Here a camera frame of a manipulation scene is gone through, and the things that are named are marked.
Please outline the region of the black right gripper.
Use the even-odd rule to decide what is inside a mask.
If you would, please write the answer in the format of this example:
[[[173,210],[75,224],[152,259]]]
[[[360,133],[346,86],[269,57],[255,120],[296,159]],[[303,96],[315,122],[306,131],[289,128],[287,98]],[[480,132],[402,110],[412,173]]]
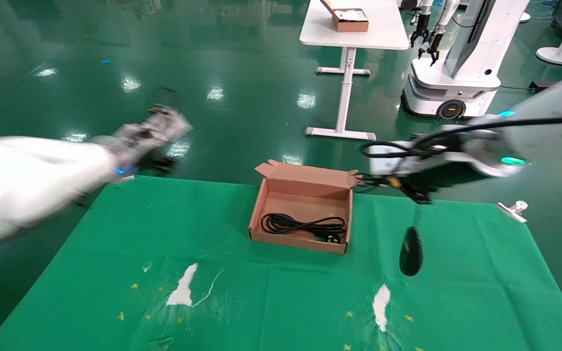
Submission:
[[[456,184],[455,176],[446,172],[422,172],[413,174],[386,174],[386,185],[401,191],[406,197],[420,205],[431,205],[431,193]]]

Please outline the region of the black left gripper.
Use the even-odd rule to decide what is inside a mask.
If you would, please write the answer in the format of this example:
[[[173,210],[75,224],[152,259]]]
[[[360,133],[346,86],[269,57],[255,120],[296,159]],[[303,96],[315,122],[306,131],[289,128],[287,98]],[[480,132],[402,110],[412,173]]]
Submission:
[[[149,171],[154,176],[169,176],[178,169],[179,158],[167,154],[164,149],[154,149],[135,163],[139,171]]]

